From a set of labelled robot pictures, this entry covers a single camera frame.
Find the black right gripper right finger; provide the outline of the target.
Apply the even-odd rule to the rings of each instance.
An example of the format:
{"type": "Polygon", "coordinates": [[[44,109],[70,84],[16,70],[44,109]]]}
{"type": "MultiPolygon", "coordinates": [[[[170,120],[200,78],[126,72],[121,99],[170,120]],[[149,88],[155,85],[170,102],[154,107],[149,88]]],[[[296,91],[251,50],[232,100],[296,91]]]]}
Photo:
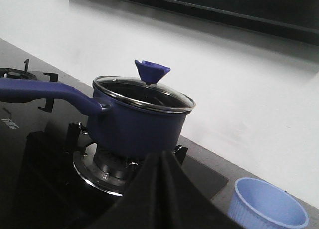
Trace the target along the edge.
{"type": "Polygon", "coordinates": [[[162,229],[240,229],[193,185],[175,156],[163,152],[161,173],[162,229]]]}

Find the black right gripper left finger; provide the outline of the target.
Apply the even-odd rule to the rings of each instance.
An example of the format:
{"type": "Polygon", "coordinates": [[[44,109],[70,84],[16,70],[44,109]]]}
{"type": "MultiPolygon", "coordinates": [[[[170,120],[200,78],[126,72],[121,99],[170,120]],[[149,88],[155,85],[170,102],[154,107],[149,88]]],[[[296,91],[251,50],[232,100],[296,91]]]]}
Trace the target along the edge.
{"type": "Polygon", "coordinates": [[[163,157],[150,154],[124,195],[88,229],[170,229],[171,216],[165,202],[164,181],[160,174],[163,157]]]}

